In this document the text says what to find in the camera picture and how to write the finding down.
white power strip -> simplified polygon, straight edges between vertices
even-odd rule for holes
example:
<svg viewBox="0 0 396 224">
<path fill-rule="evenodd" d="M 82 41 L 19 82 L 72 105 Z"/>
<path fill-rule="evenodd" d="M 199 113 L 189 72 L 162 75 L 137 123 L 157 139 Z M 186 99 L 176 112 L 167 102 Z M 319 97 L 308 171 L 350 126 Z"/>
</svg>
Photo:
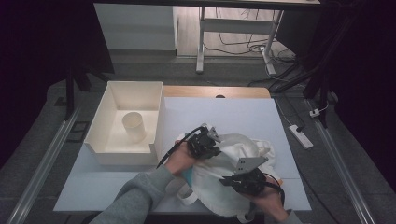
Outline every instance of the white power strip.
<svg viewBox="0 0 396 224">
<path fill-rule="evenodd" d="M 297 132 L 297 128 L 298 127 L 295 124 L 289 126 L 289 130 L 297 138 L 297 140 L 301 143 L 301 145 L 303 145 L 305 149 L 311 148 L 313 146 L 311 141 L 309 141 L 309 139 L 305 136 L 303 132 Z"/>
</svg>

white box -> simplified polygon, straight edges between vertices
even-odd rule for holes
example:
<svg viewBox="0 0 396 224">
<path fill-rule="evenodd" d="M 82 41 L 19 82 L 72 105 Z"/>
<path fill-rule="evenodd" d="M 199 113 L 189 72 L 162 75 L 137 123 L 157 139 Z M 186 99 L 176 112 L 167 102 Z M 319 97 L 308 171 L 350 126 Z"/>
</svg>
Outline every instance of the white box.
<svg viewBox="0 0 396 224">
<path fill-rule="evenodd" d="M 161 82 L 109 81 L 84 144 L 104 165 L 156 165 L 165 116 Z M 143 117 L 147 136 L 133 143 L 122 125 L 130 112 Z"/>
</svg>

white cloth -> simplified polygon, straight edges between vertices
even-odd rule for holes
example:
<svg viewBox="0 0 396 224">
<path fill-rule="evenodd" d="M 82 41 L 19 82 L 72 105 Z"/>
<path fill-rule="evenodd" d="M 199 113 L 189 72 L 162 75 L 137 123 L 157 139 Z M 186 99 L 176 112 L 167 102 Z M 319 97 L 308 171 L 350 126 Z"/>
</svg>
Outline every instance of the white cloth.
<svg viewBox="0 0 396 224">
<path fill-rule="evenodd" d="M 184 204 L 191 204 L 195 201 L 194 198 L 197 198 L 219 216 L 237 216 L 242 223 L 249 222 L 250 220 L 245 220 L 245 214 L 250 208 L 249 199 L 237 193 L 232 187 L 223 186 L 219 179 L 234 174 L 239 158 L 267 157 L 268 161 L 259 166 L 259 169 L 279 180 L 273 169 L 275 151 L 268 141 L 251 140 L 238 133 L 220 135 L 219 138 L 221 143 L 216 144 L 216 147 L 220 148 L 221 153 L 194 164 L 191 174 L 192 193 L 189 197 L 179 195 L 179 198 L 186 199 Z"/>
</svg>

white table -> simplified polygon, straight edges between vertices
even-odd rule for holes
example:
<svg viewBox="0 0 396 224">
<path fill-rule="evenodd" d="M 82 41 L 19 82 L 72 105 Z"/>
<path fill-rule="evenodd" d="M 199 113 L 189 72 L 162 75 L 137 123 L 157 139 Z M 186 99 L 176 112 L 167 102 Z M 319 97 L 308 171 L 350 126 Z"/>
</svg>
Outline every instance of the white table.
<svg viewBox="0 0 396 224">
<path fill-rule="evenodd" d="M 241 133 L 250 138 L 269 140 L 276 150 L 275 171 L 284 181 L 285 208 L 311 210 L 272 99 L 166 97 L 165 105 L 164 148 L 170 148 L 180 133 L 189 132 L 204 122 L 216 126 L 219 134 Z M 54 211 L 103 211 L 113 202 L 125 182 L 139 172 L 153 169 L 150 166 L 100 165 L 82 146 Z M 209 213 L 199 201 L 184 206 L 176 198 L 183 183 L 181 179 L 171 182 L 167 195 L 151 213 Z"/>
</svg>

person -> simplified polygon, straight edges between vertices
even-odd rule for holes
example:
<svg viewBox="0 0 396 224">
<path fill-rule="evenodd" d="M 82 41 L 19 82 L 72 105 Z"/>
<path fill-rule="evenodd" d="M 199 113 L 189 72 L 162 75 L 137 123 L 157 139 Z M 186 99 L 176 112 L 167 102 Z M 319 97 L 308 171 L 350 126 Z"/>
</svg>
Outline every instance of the person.
<svg viewBox="0 0 396 224">
<path fill-rule="evenodd" d="M 128 181 L 120 190 L 114 203 L 92 220 L 91 224 L 101 223 L 144 223 L 149 210 L 155 208 L 165 195 L 169 182 L 184 170 L 192 167 L 197 160 L 190 155 L 187 143 L 169 157 L 165 165 L 161 165 L 151 174 L 141 173 Z M 244 195 L 253 201 L 265 214 L 282 224 L 302 223 L 293 211 L 288 213 L 282 206 L 280 195 L 275 189 L 265 188 L 256 197 Z"/>
</svg>

